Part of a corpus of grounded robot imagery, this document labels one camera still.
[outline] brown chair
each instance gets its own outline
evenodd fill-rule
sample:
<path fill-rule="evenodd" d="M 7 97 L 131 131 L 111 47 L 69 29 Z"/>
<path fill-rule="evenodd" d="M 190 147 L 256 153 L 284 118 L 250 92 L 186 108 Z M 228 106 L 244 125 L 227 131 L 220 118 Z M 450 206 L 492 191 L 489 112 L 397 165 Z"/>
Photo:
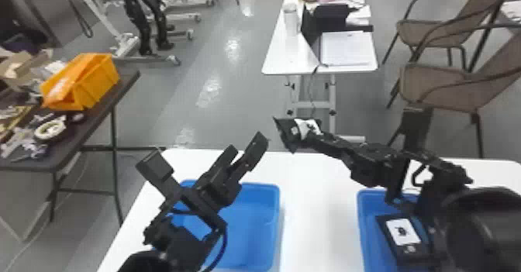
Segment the brown chair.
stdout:
<path fill-rule="evenodd" d="M 472 33 L 475 30 L 515 28 L 517 24 L 495 24 L 479 26 L 475 29 L 452 33 Z M 417 60 L 430 43 L 448 36 L 438 36 L 420 44 L 413 55 Z M 409 103 L 426 108 L 447 109 L 471 114 L 471 122 L 476 125 L 479 157 L 483 157 L 481 118 L 478 110 L 501 94 L 521 76 L 521 30 L 514 34 L 481 69 L 468 73 L 450 67 L 436 67 L 416 62 L 408 63 L 402 69 L 399 79 L 400 95 Z M 393 135 L 392 143 L 398 133 Z"/>
<path fill-rule="evenodd" d="M 400 37 L 405 45 L 409 46 L 412 53 L 414 52 L 414 48 L 422 42 L 425 36 L 447 36 L 450 33 L 472 29 L 479 26 L 483 19 L 485 19 L 493 9 L 500 5 L 503 0 L 468 0 L 454 19 L 444 22 L 409 19 L 412 7 L 417 1 L 418 0 L 412 0 L 403 19 L 396 23 L 395 37 L 392 39 L 391 45 L 389 46 L 381 64 L 385 64 L 389 58 L 389 54 L 391 53 L 398 37 Z M 451 49 L 458 48 L 461 51 L 461 65 L 465 69 L 467 68 L 467 53 L 463 47 L 463 43 L 471 34 L 472 32 L 462 33 L 460 35 L 450 35 L 450 37 L 438 39 L 436 42 L 431 43 L 430 47 L 446 48 L 449 66 L 452 66 Z"/>

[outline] humanoid robot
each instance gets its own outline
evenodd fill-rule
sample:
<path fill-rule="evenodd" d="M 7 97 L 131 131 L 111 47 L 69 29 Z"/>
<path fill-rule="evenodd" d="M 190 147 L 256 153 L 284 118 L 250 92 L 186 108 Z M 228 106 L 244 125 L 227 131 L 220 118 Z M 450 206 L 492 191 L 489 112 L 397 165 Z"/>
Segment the humanoid robot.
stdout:
<path fill-rule="evenodd" d="M 151 28 L 150 24 L 147 21 L 147 16 L 141 8 L 141 5 L 138 0 L 123 0 L 125 2 L 125 10 L 126 14 L 129 16 L 130 20 L 134 25 L 136 25 L 137 29 L 140 31 L 141 35 L 141 45 L 140 45 L 140 54 L 142 56 L 150 56 L 154 55 L 152 48 L 150 47 L 150 38 L 151 38 Z M 174 47 L 174 44 L 171 43 L 167 38 L 167 19 L 164 13 L 161 11 L 161 0 L 141 0 L 145 5 L 147 5 L 152 13 L 154 14 L 154 18 L 157 24 L 157 38 L 156 44 L 158 50 L 171 50 Z"/>

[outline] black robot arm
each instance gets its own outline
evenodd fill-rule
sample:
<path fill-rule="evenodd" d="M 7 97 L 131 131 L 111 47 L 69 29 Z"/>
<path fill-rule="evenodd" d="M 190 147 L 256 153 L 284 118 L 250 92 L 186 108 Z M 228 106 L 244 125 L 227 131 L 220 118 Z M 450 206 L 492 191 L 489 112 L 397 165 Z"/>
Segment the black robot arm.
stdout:
<path fill-rule="evenodd" d="M 145 229 L 144 244 L 155 250 L 132 255 L 120 272 L 196 272 L 222 237 L 222 248 L 205 271 L 211 271 L 224 254 L 227 242 L 226 222 L 219 211 L 231 205 L 242 186 L 240 179 L 253 170 L 267 150 L 267 139 L 257 133 L 241 158 L 234 146 L 228 146 L 192 187 L 182 187 L 171 175 L 174 170 L 159 151 L 140 161 L 138 171 L 165 197 L 159 214 Z M 174 206 L 183 203 L 188 209 Z M 198 239 L 183 226 L 171 223 L 169 214 L 198 216 L 211 231 Z"/>
<path fill-rule="evenodd" d="M 379 143 L 350 143 L 320 129 L 315 119 L 275 119 L 285 147 L 294 153 L 311 148 L 341 160 L 351 178 L 372 188 L 386 188 L 385 202 L 402 213 L 376 216 L 389 234 L 388 220 L 418 219 L 428 240 L 412 250 L 386 236 L 399 266 L 435 271 L 521 272 L 521 196 L 507 188 L 473 188 L 465 169 L 431 153 L 397 151 Z M 412 185 L 421 188 L 416 202 L 402 195 L 410 160 L 421 163 Z M 416 178 L 429 168 L 432 177 Z"/>
<path fill-rule="evenodd" d="M 472 183 L 465 169 L 427 152 L 397 151 L 380 143 L 350 143 L 332 133 L 323 132 L 320 121 L 315 119 L 275 119 L 275 123 L 289 151 L 294 153 L 299 148 L 311 148 L 341 160 L 350 169 L 354 181 L 369 188 L 386 188 L 385 202 L 406 213 L 413 213 L 416 206 L 402 196 L 410 160 L 422 164 L 412 176 L 415 186 L 428 188 L 432 185 L 446 193 L 465 189 L 466 184 Z M 433 176 L 420 185 L 416 182 L 416 176 L 427 167 Z"/>

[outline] blue plastic bin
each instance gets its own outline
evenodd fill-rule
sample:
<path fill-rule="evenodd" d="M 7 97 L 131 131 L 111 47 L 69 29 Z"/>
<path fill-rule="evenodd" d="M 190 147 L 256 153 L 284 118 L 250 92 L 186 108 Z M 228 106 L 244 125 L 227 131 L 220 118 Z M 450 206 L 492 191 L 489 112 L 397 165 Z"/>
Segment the blue plastic bin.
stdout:
<path fill-rule="evenodd" d="M 405 197 L 411 201 L 417 199 L 415 195 L 405 195 Z M 387 205 L 384 198 L 383 190 L 367 189 L 358 192 L 357 195 L 358 226 L 365 272 L 427 272 L 427 269 L 404 268 L 396 265 L 395 256 L 376 222 L 376 216 L 401 212 Z M 422 239 L 426 238 L 426 235 L 421 232 L 418 236 Z"/>
<path fill-rule="evenodd" d="M 195 181 L 183 181 L 190 187 Z M 218 268 L 266 271 L 273 265 L 275 244 L 278 238 L 280 191 L 269 184 L 242 184 L 235 202 L 223 208 L 219 215 L 228 222 L 228 245 Z M 175 208 L 185 210 L 182 203 Z M 184 226 L 201 239 L 210 228 L 193 215 L 175 215 L 171 222 Z M 216 258 L 223 244 L 218 241 L 205 262 L 208 266 Z"/>

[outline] orange plastic crate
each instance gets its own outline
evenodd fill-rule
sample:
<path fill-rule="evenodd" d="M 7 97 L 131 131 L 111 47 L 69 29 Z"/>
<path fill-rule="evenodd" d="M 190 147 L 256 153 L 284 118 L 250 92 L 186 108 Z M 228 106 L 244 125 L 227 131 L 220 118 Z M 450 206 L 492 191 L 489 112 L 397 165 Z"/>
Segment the orange plastic crate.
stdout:
<path fill-rule="evenodd" d="M 92 108 L 118 80 L 110 54 L 82 53 L 40 85 L 43 107 L 56 110 Z"/>

